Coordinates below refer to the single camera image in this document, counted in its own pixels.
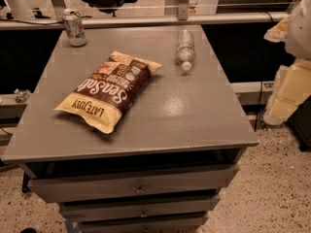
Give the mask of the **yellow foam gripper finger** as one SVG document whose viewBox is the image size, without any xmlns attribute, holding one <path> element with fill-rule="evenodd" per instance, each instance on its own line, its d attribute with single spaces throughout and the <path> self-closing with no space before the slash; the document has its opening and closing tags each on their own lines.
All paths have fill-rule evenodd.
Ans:
<svg viewBox="0 0 311 233">
<path fill-rule="evenodd" d="M 311 61 L 297 59 L 290 67 L 281 65 L 265 107 L 263 121 L 270 125 L 287 121 L 310 95 Z"/>
<path fill-rule="evenodd" d="M 268 29 L 264 34 L 263 39 L 272 43 L 284 42 L 286 40 L 286 31 L 289 18 L 289 16 L 284 17 L 276 25 Z"/>
</svg>

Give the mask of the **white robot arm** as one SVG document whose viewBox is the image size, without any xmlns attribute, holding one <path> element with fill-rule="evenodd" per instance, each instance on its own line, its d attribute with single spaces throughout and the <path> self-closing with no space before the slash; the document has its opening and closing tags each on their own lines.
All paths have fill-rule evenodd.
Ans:
<svg viewBox="0 0 311 233">
<path fill-rule="evenodd" d="M 281 65 L 277 71 L 263 113 L 265 123 L 279 125 L 311 96 L 311 0 L 297 3 L 288 16 L 266 31 L 264 39 L 284 42 L 286 52 L 294 57 L 290 67 Z"/>
</svg>

